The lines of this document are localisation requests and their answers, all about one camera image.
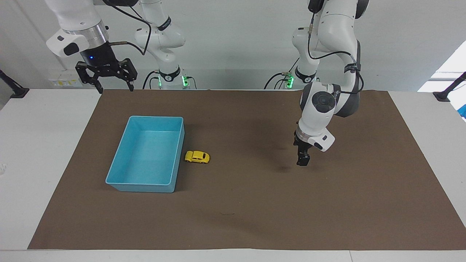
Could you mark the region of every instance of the white table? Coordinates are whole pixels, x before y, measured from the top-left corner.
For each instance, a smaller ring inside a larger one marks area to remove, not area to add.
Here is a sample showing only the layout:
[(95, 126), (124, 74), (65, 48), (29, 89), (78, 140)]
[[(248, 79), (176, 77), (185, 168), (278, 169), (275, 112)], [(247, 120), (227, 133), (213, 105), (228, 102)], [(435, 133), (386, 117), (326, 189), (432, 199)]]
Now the white table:
[[(466, 123), (431, 94), (390, 95), (466, 223)], [(466, 251), (26, 251), (98, 98), (95, 90), (31, 90), (0, 111), (0, 261), (466, 261)]]

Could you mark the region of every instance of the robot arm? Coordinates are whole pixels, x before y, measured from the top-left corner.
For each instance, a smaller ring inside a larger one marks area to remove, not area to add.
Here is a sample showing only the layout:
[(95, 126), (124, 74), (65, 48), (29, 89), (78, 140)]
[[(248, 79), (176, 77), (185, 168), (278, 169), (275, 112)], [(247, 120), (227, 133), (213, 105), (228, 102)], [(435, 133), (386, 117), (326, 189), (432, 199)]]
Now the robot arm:
[[(294, 143), (298, 146), (298, 165), (309, 163), (307, 151), (312, 146), (323, 152), (332, 146), (335, 137), (327, 125), (333, 115), (348, 117), (359, 107), (360, 45), (353, 27), (355, 18), (364, 13), (367, 4), (368, 0), (308, 0), (315, 19), (309, 28), (298, 28), (293, 35), (293, 44), (300, 53), (295, 83), (305, 86)], [(342, 85), (312, 82), (319, 60), (309, 54), (317, 57), (315, 52), (337, 52), (345, 65)]]
[[(184, 46), (186, 40), (183, 32), (171, 22), (163, 8), (161, 0), (140, 0), (145, 19), (151, 24), (151, 38), (147, 51), (154, 56), (159, 66), (160, 84), (163, 89), (183, 89), (185, 80), (176, 56), (169, 48)], [(146, 44), (149, 30), (138, 29), (136, 43), (140, 47)]]
[[(137, 72), (131, 60), (118, 61), (109, 43), (107, 27), (94, 8), (92, 0), (45, 0), (55, 13), (61, 29), (47, 40), (48, 48), (57, 56), (67, 57), (80, 53), (84, 61), (76, 64), (83, 83), (94, 85), (99, 93), (103, 88), (101, 76), (115, 76), (126, 81), (133, 91), (132, 82)], [(87, 70), (94, 73), (91, 77)]]

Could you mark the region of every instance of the green indicator light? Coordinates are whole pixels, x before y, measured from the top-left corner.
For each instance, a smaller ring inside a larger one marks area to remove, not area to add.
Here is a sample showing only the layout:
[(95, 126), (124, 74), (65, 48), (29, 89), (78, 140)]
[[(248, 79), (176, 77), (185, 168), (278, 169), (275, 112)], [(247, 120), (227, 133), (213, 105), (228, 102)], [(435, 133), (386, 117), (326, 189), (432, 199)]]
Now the green indicator light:
[(293, 82), (295, 81), (295, 78), (293, 76), (290, 76), (290, 79), (288, 79), (287, 82), (287, 88), (292, 89), (293, 88)]
[(181, 78), (183, 79), (183, 85), (186, 87), (189, 85), (189, 81), (186, 79), (185, 76), (181, 76)]

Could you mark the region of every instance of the plastic bin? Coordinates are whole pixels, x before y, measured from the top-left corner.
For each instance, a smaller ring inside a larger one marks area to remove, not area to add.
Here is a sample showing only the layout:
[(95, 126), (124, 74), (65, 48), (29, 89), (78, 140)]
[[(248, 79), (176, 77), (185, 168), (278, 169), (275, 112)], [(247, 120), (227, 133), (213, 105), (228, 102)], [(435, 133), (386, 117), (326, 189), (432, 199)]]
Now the plastic bin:
[(105, 182), (125, 192), (174, 192), (184, 137), (182, 117), (131, 116)]

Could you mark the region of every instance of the toy car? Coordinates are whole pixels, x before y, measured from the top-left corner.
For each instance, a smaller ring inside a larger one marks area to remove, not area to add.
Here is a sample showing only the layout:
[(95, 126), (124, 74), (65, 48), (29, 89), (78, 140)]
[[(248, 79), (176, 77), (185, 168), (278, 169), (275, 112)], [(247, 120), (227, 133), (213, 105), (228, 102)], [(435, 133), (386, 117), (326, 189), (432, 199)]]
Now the toy car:
[(202, 151), (188, 151), (186, 152), (185, 161), (207, 164), (209, 163), (210, 156), (209, 154)]

